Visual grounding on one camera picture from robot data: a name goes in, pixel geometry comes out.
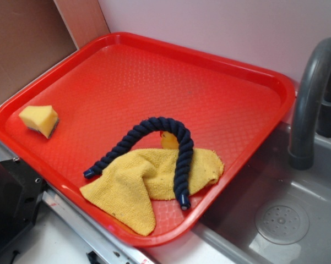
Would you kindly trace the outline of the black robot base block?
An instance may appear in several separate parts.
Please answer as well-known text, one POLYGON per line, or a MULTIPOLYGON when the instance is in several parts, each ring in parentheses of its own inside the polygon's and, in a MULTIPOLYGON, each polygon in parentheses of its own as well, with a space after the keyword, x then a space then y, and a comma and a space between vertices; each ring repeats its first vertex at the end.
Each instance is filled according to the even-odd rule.
POLYGON ((22 159, 0 161, 0 255, 35 225, 44 188, 22 159))

